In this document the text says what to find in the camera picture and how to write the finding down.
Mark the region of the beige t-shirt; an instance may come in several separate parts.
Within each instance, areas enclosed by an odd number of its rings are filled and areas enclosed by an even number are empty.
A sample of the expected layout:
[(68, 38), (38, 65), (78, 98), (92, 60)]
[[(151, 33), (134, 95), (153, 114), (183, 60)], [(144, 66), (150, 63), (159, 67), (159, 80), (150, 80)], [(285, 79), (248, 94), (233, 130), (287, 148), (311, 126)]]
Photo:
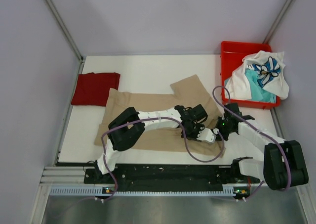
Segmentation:
[[(215, 101), (207, 92), (197, 75), (193, 75), (171, 84), (172, 94), (145, 94), (119, 92), (110, 89), (103, 120), (99, 125), (94, 145), (102, 146), (101, 135), (108, 130), (108, 125), (126, 108), (134, 107), (137, 111), (153, 112), (173, 108), (176, 105), (195, 107), (202, 105), (208, 114), (204, 122), (206, 128), (213, 129), (222, 114)], [(159, 129), (141, 135), (134, 149), (186, 152), (187, 150), (209, 156), (220, 152), (219, 142), (209, 144), (193, 140), (183, 140), (181, 129)]]

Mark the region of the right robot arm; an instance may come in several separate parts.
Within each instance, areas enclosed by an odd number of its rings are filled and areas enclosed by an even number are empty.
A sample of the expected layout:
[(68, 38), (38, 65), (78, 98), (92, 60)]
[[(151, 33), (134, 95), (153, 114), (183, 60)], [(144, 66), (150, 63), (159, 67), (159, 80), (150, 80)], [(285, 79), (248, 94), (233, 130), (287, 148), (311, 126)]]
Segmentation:
[(218, 119), (218, 140), (228, 140), (232, 133), (245, 138), (263, 153), (263, 159), (242, 157), (233, 160), (231, 178), (236, 182), (248, 176), (264, 181), (272, 190), (287, 190), (309, 182), (302, 151), (296, 140), (285, 140), (262, 128), (250, 115), (242, 115), (237, 103), (223, 106), (224, 115)]

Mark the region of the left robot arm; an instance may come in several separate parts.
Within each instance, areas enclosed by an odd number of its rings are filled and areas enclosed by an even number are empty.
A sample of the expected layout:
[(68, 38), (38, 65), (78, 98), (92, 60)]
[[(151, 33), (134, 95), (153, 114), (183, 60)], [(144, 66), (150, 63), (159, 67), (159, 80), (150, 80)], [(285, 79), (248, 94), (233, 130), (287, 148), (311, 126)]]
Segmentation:
[(188, 140), (213, 143), (214, 133), (203, 124), (207, 118), (208, 115), (200, 104), (194, 108), (176, 105), (154, 112), (142, 112), (128, 107), (101, 135), (103, 153), (96, 161), (95, 177), (100, 182), (108, 182), (120, 153), (131, 149), (145, 132), (181, 128), (181, 136)]

